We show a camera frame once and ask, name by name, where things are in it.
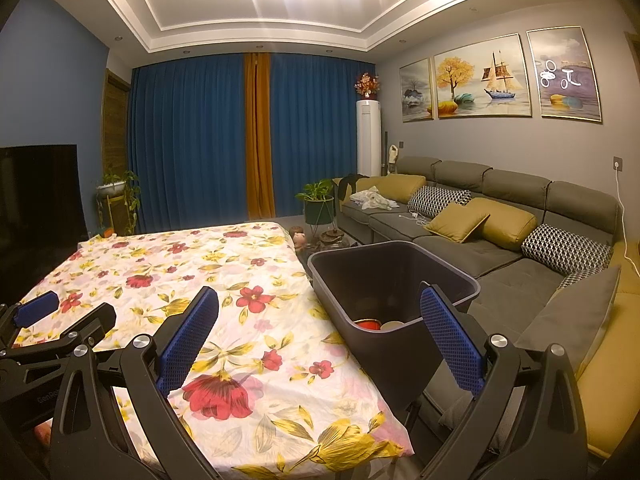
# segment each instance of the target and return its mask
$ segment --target ceiling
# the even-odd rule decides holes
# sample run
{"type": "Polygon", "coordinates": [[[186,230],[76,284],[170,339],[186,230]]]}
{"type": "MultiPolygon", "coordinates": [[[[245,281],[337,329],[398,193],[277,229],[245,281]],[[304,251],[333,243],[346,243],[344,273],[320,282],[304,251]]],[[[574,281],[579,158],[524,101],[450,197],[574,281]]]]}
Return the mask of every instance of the ceiling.
{"type": "Polygon", "coordinates": [[[124,62],[140,66],[258,45],[375,62],[442,27],[567,0],[56,1],[124,62]]]}

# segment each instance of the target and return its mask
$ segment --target television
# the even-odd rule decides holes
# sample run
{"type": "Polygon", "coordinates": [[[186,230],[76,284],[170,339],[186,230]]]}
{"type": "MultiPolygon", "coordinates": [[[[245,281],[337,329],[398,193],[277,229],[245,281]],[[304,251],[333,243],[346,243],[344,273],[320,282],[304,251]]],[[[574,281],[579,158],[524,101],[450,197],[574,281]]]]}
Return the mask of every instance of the television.
{"type": "Polygon", "coordinates": [[[87,239],[76,145],[0,147],[0,303],[20,301],[87,239]]]}

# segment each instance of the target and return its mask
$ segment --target blue gripper pad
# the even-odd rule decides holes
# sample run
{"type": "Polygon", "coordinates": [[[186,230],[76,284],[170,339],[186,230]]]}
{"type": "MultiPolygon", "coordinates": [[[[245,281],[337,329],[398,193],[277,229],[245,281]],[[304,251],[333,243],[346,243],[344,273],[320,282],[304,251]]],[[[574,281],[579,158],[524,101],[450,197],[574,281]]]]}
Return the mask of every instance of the blue gripper pad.
{"type": "Polygon", "coordinates": [[[18,312],[14,315],[14,323],[17,328],[27,328],[49,314],[53,314],[59,304],[60,300],[55,292],[52,290],[45,292],[23,306],[19,306],[18,312]]]}
{"type": "Polygon", "coordinates": [[[433,287],[420,295],[420,313],[458,386],[477,397],[484,387],[482,356],[433,287]]]}
{"type": "Polygon", "coordinates": [[[184,384],[193,362],[218,318],[218,295],[203,287],[185,309],[180,325],[159,359],[156,387],[166,397],[184,384]]]}

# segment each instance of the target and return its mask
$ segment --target silver screw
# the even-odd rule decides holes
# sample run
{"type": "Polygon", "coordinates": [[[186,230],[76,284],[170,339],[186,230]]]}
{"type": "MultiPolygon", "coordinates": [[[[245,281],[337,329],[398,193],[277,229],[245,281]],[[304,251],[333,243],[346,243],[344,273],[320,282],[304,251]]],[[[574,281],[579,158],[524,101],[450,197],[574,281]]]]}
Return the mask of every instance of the silver screw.
{"type": "Polygon", "coordinates": [[[564,348],[558,343],[553,343],[551,345],[551,353],[557,355],[558,357],[562,357],[564,355],[564,348]]]}
{"type": "Polygon", "coordinates": [[[491,344],[498,348],[504,348],[508,343],[509,341],[507,341],[507,338],[503,335],[495,334],[491,336],[491,344]]]}
{"type": "Polygon", "coordinates": [[[82,357],[88,351],[89,349],[87,348],[87,345],[78,345],[76,346],[76,348],[74,348],[74,355],[76,357],[82,357]]]}
{"type": "Polygon", "coordinates": [[[148,335],[139,335],[133,339],[133,346],[136,348],[144,348],[149,343],[151,343],[151,338],[148,335]]]}

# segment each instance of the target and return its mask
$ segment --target orange curtain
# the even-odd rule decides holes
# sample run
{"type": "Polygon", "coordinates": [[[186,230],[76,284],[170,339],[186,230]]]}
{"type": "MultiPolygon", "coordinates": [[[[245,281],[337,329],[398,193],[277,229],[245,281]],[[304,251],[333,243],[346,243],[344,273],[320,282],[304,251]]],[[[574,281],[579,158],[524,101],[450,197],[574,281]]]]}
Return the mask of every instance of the orange curtain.
{"type": "Polygon", "coordinates": [[[249,220],[276,216],[271,177],[268,53],[244,54],[246,201],[249,220]]]}

